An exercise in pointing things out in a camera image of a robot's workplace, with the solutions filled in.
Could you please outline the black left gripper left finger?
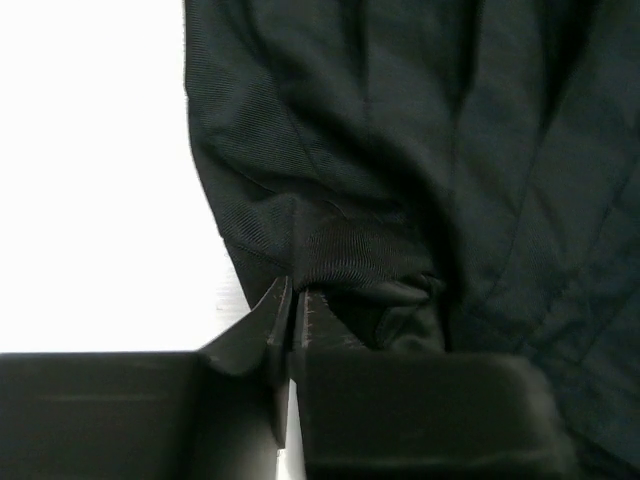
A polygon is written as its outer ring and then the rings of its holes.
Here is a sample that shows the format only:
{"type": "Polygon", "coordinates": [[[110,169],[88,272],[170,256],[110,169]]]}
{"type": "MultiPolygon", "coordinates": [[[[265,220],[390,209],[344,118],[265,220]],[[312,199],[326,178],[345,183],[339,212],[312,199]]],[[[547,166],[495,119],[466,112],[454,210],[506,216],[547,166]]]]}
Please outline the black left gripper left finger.
{"type": "Polygon", "coordinates": [[[5,479],[272,479],[293,292],[273,282],[196,351],[1,358],[5,479]]]}

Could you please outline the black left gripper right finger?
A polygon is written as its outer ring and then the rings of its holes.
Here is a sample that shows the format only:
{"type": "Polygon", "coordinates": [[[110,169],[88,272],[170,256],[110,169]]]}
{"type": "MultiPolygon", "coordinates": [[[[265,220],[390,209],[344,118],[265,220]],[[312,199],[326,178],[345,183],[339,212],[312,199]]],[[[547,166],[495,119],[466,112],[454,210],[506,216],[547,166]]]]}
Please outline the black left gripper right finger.
{"type": "Polygon", "coordinates": [[[314,293],[292,351],[310,479],[576,479],[544,376],[495,354],[364,347],[314,293]]]}

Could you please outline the black skirt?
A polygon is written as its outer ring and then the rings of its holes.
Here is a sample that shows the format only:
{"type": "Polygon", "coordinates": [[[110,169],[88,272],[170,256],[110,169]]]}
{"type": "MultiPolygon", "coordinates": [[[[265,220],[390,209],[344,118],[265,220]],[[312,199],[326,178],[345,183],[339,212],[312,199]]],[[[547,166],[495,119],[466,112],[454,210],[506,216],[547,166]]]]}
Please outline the black skirt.
{"type": "Polygon", "coordinates": [[[639,5],[188,1],[191,150],[245,298],[529,358],[639,475],[639,5]]]}

